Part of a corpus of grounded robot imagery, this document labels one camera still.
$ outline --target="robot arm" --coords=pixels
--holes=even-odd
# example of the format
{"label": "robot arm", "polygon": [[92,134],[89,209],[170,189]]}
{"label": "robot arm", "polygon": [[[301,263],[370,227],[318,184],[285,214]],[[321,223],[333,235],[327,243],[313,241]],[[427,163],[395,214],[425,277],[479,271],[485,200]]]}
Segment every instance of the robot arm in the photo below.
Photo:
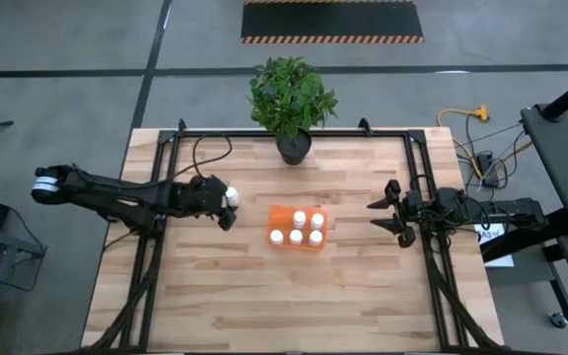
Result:
{"label": "robot arm", "polygon": [[408,222],[430,222],[435,231],[449,235],[463,224],[507,223],[534,228],[546,224],[538,202],[530,198],[514,201],[479,202],[462,190],[449,187],[438,188],[431,201],[424,202],[418,190],[410,190],[400,201],[400,184],[393,179],[385,187],[385,198],[371,203],[367,208],[388,209],[394,213],[389,219],[375,219],[372,224],[398,234],[402,248],[415,242],[415,233]]}
{"label": "robot arm", "polygon": [[195,176],[189,183],[135,183],[93,176],[67,165],[38,168],[35,175],[32,197],[36,202],[73,203],[98,212],[108,221],[119,219],[131,230],[154,232],[156,221],[165,216],[217,217],[225,231],[236,221],[234,208],[225,200],[227,186],[214,176]]}

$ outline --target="potted plant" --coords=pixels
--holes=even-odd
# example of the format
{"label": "potted plant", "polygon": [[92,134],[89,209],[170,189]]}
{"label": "potted plant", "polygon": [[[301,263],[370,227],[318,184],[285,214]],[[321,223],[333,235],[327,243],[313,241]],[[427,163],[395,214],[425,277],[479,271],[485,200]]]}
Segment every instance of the potted plant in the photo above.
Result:
{"label": "potted plant", "polygon": [[275,133],[284,162],[298,165],[311,149],[311,126],[325,126],[334,115],[334,90],[327,92],[315,68],[299,58],[268,59],[255,66],[251,84],[251,118]]}

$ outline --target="yellow and black striped border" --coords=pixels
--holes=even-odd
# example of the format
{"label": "yellow and black striped border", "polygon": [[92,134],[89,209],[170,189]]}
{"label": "yellow and black striped border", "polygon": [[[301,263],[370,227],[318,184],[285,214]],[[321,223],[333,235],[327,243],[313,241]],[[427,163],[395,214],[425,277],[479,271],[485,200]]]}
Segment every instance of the yellow and black striped border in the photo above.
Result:
{"label": "yellow and black striped border", "polygon": [[264,35],[241,38],[243,44],[406,44],[424,43],[421,35]]}
{"label": "yellow and black striped border", "polygon": [[344,4],[344,3],[412,3],[413,0],[246,0],[245,5],[250,4]]}

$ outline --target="white paper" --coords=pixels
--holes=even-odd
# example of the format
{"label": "white paper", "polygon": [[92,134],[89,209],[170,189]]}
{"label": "white paper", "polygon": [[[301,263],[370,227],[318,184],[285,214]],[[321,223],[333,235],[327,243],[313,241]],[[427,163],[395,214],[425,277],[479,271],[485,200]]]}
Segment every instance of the white paper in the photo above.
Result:
{"label": "white paper", "polygon": [[[503,236],[505,232],[505,228],[503,228],[502,223],[491,224],[490,229],[487,231],[481,227],[480,224],[474,225],[474,230],[481,236],[480,245],[489,242],[493,239],[497,239]],[[498,259],[494,259],[490,262],[485,263],[486,267],[514,267],[514,260],[512,259],[511,255],[506,255],[503,257],[499,257]]]}

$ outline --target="white bottle cap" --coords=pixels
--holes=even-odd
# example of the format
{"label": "white bottle cap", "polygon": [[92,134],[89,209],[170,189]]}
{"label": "white bottle cap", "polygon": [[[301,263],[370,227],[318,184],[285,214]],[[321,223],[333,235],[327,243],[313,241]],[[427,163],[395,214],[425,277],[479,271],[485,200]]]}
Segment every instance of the white bottle cap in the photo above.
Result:
{"label": "white bottle cap", "polygon": [[238,192],[233,187],[227,188],[225,196],[227,197],[227,203],[229,203],[229,205],[232,207],[238,206],[241,201],[240,197],[238,196]]}
{"label": "white bottle cap", "polygon": [[313,227],[314,230],[319,230],[321,229],[321,227],[323,227],[323,215],[320,213],[316,213],[313,215],[313,218],[311,218],[311,227]]}
{"label": "white bottle cap", "polygon": [[304,228],[305,224],[306,213],[304,213],[304,211],[295,212],[295,214],[293,215],[293,226],[295,226],[296,229],[302,229]]}
{"label": "white bottle cap", "polygon": [[271,242],[273,244],[282,244],[284,241],[284,235],[279,230],[271,231]]}
{"label": "white bottle cap", "polygon": [[312,231],[311,237],[309,238],[309,243],[311,246],[318,246],[321,244],[321,240],[323,240],[323,235],[320,231]]}
{"label": "white bottle cap", "polygon": [[302,243],[303,238],[304,238],[304,235],[302,235],[301,231],[293,230],[293,231],[291,231],[291,235],[289,236],[289,241],[293,245],[298,245],[298,244]]}

